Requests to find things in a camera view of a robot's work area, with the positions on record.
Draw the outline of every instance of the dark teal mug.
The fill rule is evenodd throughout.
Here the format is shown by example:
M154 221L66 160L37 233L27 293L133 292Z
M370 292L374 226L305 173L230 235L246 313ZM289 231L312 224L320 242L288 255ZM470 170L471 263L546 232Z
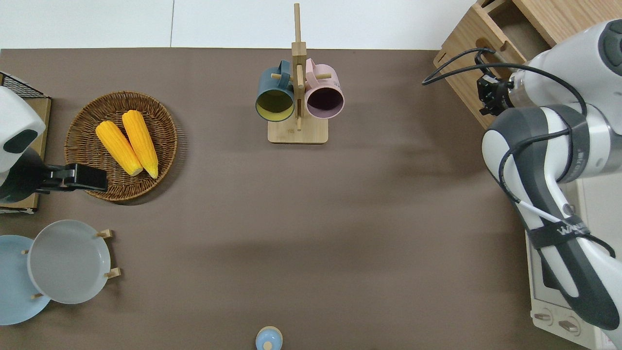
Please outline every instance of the dark teal mug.
M281 60L278 67L266 69L259 78L255 101L257 113L267 121L283 121L294 114L294 87L290 82L292 64ZM272 78L272 74L281 75Z

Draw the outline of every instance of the white floor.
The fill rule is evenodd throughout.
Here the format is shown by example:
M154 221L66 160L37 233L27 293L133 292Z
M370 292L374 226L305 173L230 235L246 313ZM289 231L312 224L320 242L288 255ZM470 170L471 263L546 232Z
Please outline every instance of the white floor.
M0 0L0 49L439 49L475 0Z

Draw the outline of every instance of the toaster oven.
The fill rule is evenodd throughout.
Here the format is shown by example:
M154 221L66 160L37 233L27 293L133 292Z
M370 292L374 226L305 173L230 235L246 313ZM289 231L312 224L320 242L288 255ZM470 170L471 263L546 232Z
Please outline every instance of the toaster oven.
M622 174L579 179L561 185L575 212L592 234L622 256ZM543 269L540 256L527 242L527 263L531 292L531 317L536 327L589 349L612 349L615 346L598 327L584 322L574 313L556 289L554 280Z

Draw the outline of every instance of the plate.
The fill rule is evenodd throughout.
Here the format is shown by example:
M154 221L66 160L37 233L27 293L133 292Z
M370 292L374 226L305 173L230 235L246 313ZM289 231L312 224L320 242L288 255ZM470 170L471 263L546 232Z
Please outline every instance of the plate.
M128 110L142 113L158 158L158 177L146 171L128 175L112 158L95 134L105 120L116 124L127 137L121 117ZM113 92L89 102L73 119L65 138L65 161L80 163L107 172L108 191L86 191L110 202L138 198L156 187L169 172L177 153L177 129L166 107L155 98L139 92Z
M28 274L35 287L63 304L83 303L101 291L110 252L97 230L77 220L56 221L35 238Z
M30 238L0 236L0 326L31 319L50 302L46 296L30 298L39 292L28 276L28 258L22 254L30 246Z

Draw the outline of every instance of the mug handle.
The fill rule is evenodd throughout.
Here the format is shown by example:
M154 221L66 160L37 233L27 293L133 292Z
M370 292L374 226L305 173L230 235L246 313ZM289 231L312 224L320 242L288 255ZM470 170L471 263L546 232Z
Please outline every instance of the mug handle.
M287 60L281 60L279 64L279 74L281 78L279 79L279 88L285 89L287 88L287 84L289 84L289 77L292 71L292 64Z
M307 59L305 78L307 78L307 83L309 83L309 86L311 88L320 85L320 83L317 81L317 78L315 77L315 62L313 62L313 59Z

